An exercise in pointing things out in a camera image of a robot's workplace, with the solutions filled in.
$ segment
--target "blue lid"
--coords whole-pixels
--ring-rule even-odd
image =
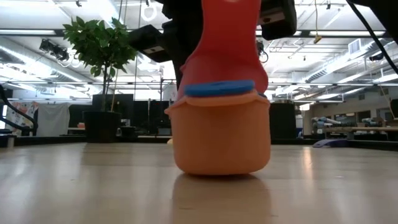
[[[254,89],[254,81],[222,81],[185,86],[185,95],[192,97],[225,96],[247,93]]]

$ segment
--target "ceiling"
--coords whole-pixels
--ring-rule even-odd
[[[0,0],[0,21],[2,21],[0,23],[0,30],[63,29],[62,24],[70,23],[71,18],[76,16],[84,20],[103,19],[108,21],[112,16],[118,17],[119,11],[121,12],[121,20],[129,29],[137,29],[148,24],[152,24],[154,27],[161,29],[162,23],[167,22],[168,19],[161,13],[162,5],[160,3],[150,2],[152,2],[150,8],[147,8],[145,0],[128,0],[127,6],[125,0],[85,0],[80,1],[81,7],[76,5],[75,0]],[[314,3],[314,0],[295,0],[298,30],[316,30],[317,28],[319,32],[323,30],[366,30],[350,7],[346,5],[345,0],[332,1],[330,9],[327,9],[326,0],[317,0],[318,13],[316,13]],[[374,30],[384,30],[382,24],[369,8],[357,7]],[[68,49],[72,48],[72,46],[61,37],[32,37],[26,35],[1,36],[0,34],[0,46],[2,46],[1,38],[3,38],[3,42],[11,41],[20,46],[21,52],[26,49],[26,51],[32,52],[36,56],[42,56],[42,52],[39,50],[42,39],[49,39],[54,44]],[[263,66],[269,75],[271,83],[301,82],[311,71],[324,66],[326,63],[329,63],[330,60],[334,60],[338,58],[339,55],[344,54],[348,50],[348,44],[356,40],[356,38],[350,37],[323,38],[317,44],[314,44],[314,38],[291,37],[274,41],[266,41],[262,38],[259,39],[263,41],[269,56],[268,61],[264,63]],[[389,52],[393,54],[395,58],[395,44],[389,46]],[[43,60],[53,68],[58,67],[59,63],[61,63],[57,62],[50,55],[43,55],[43,58],[38,59],[39,62]],[[371,65],[375,67],[378,63],[381,64],[383,61],[372,62]],[[85,82],[89,82],[90,80],[93,82],[101,81],[101,78],[93,78],[89,73],[90,68],[83,68],[77,60],[71,59],[66,63],[61,63],[61,66],[65,67],[63,74],[71,73],[73,75],[81,75],[83,78],[86,78]],[[174,68],[171,62],[158,64],[151,62],[148,58],[141,58],[137,63],[131,62],[126,66],[127,73],[120,71],[118,81],[134,82],[137,80],[137,82],[152,82],[153,84],[138,85],[137,88],[145,90],[143,92],[146,93],[149,90],[158,92],[160,88],[160,67],[164,68],[164,78],[175,78]],[[328,83],[336,83],[339,82],[339,79],[341,80],[368,69],[369,66],[365,63],[365,58],[363,60],[358,59],[355,62],[347,63],[346,66],[334,70],[331,72],[331,75],[327,75],[328,78],[323,77],[321,80]],[[132,86],[117,86],[117,89],[123,88],[131,89]],[[319,91],[319,94],[322,94],[323,91],[322,89],[318,90],[312,86],[307,89],[291,88],[286,90],[284,88],[286,88],[286,86],[270,86],[269,93],[273,94],[282,91],[283,94],[287,92],[293,95],[299,95],[303,92],[311,93],[313,91]]]

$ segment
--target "potted plant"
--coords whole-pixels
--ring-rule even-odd
[[[114,77],[116,70],[126,70],[123,65],[134,60],[136,50],[129,45],[127,27],[112,18],[114,28],[106,28],[104,21],[85,22],[80,17],[72,24],[64,24],[65,37],[76,50],[75,56],[84,66],[91,66],[94,77],[103,76],[101,111],[86,111],[86,136],[88,142],[114,142],[121,115],[106,111],[107,81]]]

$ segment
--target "black equipment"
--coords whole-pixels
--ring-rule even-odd
[[[171,21],[162,24],[164,33],[152,25],[130,32],[130,45],[156,62],[173,61],[177,87],[180,67],[197,47],[203,30],[201,0],[157,0]],[[294,0],[262,0],[259,23],[262,37],[274,40],[294,35],[297,18]]]
[[[23,127],[20,126],[18,124],[13,123],[12,121],[7,120],[6,118],[3,118],[2,116],[0,116],[0,121],[10,125],[13,128],[19,129],[22,132],[34,132],[37,130],[37,128],[39,127],[39,125],[37,124],[37,122],[34,120],[34,118],[31,118],[30,116],[24,114],[23,112],[19,111],[15,106],[13,106],[12,104],[10,104],[10,102],[7,99],[6,96],[6,92],[4,91],[4,88],[2,87],[2,85],[0,85],[0,99],[2,99],[2,101],[4,102],[5,105],[7,105],[9,108],[11,108],[12,110],[14,110],[16,113],[19,113],[20,115],[22,115],[23,117],[25,117],[26,119],[28,119],[29,121],[32,122],[33,124],[33,128],[30,128],[28,126]]]

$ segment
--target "plant pot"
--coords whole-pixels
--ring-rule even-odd
[[[112,143],[116,142],[116,131],[120,127],[121,114],[113,112],[85,111],[87,142]]]

